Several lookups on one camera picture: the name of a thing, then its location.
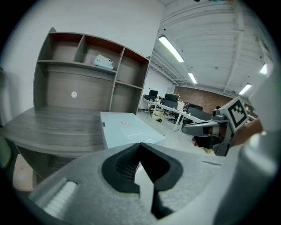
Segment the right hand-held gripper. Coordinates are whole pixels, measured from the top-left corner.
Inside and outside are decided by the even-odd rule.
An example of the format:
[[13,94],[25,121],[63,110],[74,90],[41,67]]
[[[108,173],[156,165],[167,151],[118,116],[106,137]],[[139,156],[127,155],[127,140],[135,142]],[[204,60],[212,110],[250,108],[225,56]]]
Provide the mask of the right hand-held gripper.
[[181,130],[189,135],[212,135],[194,136],[193,141],[200,148],[212,148],[217,156],[226,156],[234,134],[248,119],[241,98],[236,97],[219,109],[215,109],[211,120],[186,124]]

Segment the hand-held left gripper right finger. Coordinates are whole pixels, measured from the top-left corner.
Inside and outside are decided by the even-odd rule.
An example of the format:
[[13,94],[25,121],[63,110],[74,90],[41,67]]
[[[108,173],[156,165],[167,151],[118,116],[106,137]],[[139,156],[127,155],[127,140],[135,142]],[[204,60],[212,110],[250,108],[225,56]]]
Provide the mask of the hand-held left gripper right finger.
[[140,144],[140,162],[152,183],[151,209],[140,222],[213,222],[219,201],[211,190],[224,157]]

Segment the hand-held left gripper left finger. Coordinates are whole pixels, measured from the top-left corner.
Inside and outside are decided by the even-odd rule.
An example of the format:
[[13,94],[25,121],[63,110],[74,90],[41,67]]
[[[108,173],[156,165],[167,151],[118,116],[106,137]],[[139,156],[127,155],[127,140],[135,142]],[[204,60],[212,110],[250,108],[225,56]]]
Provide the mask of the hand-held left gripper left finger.
[[29,198],[52,224],[153,225],[155,216],[138,193],[112,188],[102,176],[103,162],[132,144],[78,157],[44,179]]

